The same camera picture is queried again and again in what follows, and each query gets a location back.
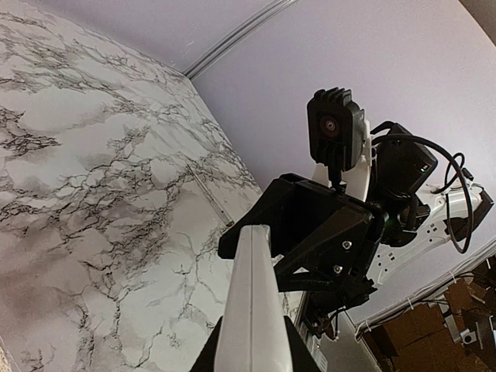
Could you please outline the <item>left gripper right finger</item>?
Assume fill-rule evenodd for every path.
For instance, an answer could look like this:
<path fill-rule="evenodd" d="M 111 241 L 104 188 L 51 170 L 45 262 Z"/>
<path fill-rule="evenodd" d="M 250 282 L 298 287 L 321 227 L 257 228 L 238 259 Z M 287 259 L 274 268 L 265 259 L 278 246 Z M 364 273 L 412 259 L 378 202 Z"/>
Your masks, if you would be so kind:
<path fill-rule="evenodd" d="M 308 351 L 306 344 L 303 342 L 293 322 L 288 316 L 284 317 L 284 324 L 288 334 L 293 371 L 320 372 L 317 363 Z"/>

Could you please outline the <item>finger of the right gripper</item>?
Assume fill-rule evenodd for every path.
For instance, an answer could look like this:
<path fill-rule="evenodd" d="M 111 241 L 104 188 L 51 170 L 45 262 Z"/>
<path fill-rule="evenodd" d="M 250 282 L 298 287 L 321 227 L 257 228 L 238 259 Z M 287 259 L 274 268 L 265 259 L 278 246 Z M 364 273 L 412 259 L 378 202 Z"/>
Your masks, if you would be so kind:
<path fill-rule="evenodd" d="M 275 265 L 279 291 L 368 292 L 374 207 L 336 201 L 337 210 Z"/>
<path fill-rule="evenodd" d="M 253 207 L 223 233 L 218 255 L 236 255 L 240 230 L 244 226 L 270 227 L 271 256 L 285 255 L 303 242 L 337 210 L 337 193 L 297 174 L 283 174 L 272 180 Z"/>

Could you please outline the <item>white remote control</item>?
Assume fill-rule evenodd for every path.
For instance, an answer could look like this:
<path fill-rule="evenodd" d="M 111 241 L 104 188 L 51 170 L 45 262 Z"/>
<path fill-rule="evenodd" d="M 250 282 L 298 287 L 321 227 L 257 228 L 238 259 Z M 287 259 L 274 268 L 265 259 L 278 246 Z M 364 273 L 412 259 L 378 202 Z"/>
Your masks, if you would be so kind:
<path fill-rule="evenodd" d="M 292 371 L 269 226 L 240 230 L 232 268 L 214 370 Z"/>

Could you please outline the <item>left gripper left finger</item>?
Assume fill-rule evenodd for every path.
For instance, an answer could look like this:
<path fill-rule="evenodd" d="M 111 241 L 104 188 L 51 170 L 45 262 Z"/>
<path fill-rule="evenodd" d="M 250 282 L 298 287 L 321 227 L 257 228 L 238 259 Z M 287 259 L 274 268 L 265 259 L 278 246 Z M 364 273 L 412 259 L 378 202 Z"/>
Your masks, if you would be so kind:
<path fill-rule="evenodd" d="M 214 372 L 215 355 L 219 343 L 219 335 L 222 328 L 223 317 L 217 321 L 212 333 L 199 353 L 191 372 Z"/>

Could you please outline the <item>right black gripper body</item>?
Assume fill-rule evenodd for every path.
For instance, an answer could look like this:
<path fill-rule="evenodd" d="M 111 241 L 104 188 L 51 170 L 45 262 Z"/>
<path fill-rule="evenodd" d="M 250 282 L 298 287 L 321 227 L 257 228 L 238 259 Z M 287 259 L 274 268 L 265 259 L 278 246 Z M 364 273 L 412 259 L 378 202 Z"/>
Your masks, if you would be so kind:
<path fill-rule="evenodd" d="M 292 187 L 287 250 L 278 264 L 281 291 L 307 294 L 302 321 L 320 337 L 333 336 L 337 315 L 368 301 L 374 283 L 367 272 L 384 231 L 385 212 L 296 174 Z"/>

